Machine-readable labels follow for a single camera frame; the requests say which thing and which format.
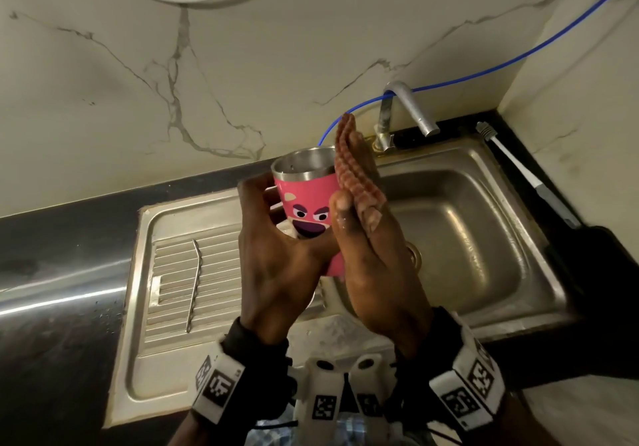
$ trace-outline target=blue tube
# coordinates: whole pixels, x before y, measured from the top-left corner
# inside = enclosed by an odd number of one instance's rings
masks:
[[[529,57],[530,55],[533,55],[534,53],[538,52],[539,50],[544,49],[546,46],[548,46],[549,44],[555,42],[557,39],[561,38],[564,34],[566,34],[568,31],[570,31],[575,26],[577,26],[580,22],[582,22],[584,19],[586,19],[590,14],[595,12],[599,7],[601,7],[607,1],[608,0],[598,0],[586,12],[584,12],[579,17],[577,17],[577,19],[575,19],[573,22],[568,24],[561,31],[557,32],[554,36],[551,36],[550,38],[546,39],[544,42],[539,43],[537,46],[533,47],[532,49],[526,51],[525,53],[523,53],[521,55],[516,56],[515,58],[513,58],[511,60],[508,60],[508,61],[506,61],[504,63],[501,63],[501,64],[499,64],[497,66],[493,66],[492,68],[485,69],[485,70],[479,71],[477,73],[469,74],[468,76],[463,76],[461,78],[451,79],[451,80],[448,80],[448,81],[442,81],[442,82],[435,83],[435,84],[428,84],[426,86],[415,87],[415,88],[413,88],[413,93],[417,93],[418,91],[426,91],[427,89],[435,89],[436,87],[451,86],[452,84],[457,84],[457,83],[460,83],[460,82],[468,81],[469,79],[475,79],[475,78],[479,78],[480,76],[484,76],[486,74],[494,73],[495,71],[499,71],[500,69],[506,68],[507,66],[513,65],[515,63],[518,63],[521,60]],[[392,98],[393,96],[395,96],[395,94],[392,93],[392,92],[385,93],[384,95],[381,95],[381,96],[376,96],[375,98],[371,98],[370,100],[366,100],[365,102],[362,102],[362,103],[359,103],[358,105],[353,106],[351,109],[348,109],[346,112],[347,113],[352,113],[355,110],[359,110],[362,106],[369,105],[370,103],[375,103],[376,101],[385,100],[386,98]],[[333,123],[331,123],[330,127],[328,127],[326,129],[326,131],[322,134],[321,138],[319,139],[318,146],[320,146],[320,145],[322,145],[324,143],[324,140],[326,139],[327,135],[330,133],[330,131],[333,128],[335,128],[335,125],[337,125],[339,123],[339,120],[341,118],[342,117],[340,115],[340,117],[337,118]]]

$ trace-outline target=white wall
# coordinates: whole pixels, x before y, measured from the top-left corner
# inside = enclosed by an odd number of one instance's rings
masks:
[[[0,0],[0,216],[313,145],[392,78],[525,51],[555,3]],[[516,71],[422,99],[438,118],[490,109]]]
[[[542,39],[596,0],[562,0]],[[589,224],[639,259],[639,0],[611,0],[532,56],[499,110]]]

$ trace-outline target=faucet spout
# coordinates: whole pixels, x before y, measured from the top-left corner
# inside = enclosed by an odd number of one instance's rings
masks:
[[[388,83],[384,88],[384,94],[391,92],[395,93],[399,101],[403,103],[425,137],[437,135],[440,132],[440,128],[437,126],[435,119],[420,109],[413,96],[413,91],[405,82],[394,80]],[[395,147],[392,136],[390,135],[390,108],[392,107],[392,101],[393,98],[381,101],[379,123],[375,125],[376,139],[374,146],[380,151],[387,151]]]

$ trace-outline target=cup rim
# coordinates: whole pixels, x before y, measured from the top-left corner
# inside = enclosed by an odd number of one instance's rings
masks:
[[[315,146],[309,148],[302,148],[300,150],[295,150],[289,152],[282,157],[278,157],[271,164],[271,172],[273,173],[273,177],[277,180],[281,180],[284,182],[303,182],[306,180],[313,180],[320,177],[325,177],[327,175],[331,175],[335,173],[335,164],[331,164],[330,166],[313,169],[306,172],[285,172],[281,168],[278,168],[282,164],[285,159],[290,159],[293,155],[305,153],[309,151],[320,151],[320,150],[328,150],[333,153],[333,160],[335,155],[335,146]]]

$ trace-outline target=fingernail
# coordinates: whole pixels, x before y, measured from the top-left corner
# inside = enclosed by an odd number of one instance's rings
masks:
[[[347,192],[343,192],[336,200],[335,207],[338,211],[347,211],[353,205],[351,195]]]

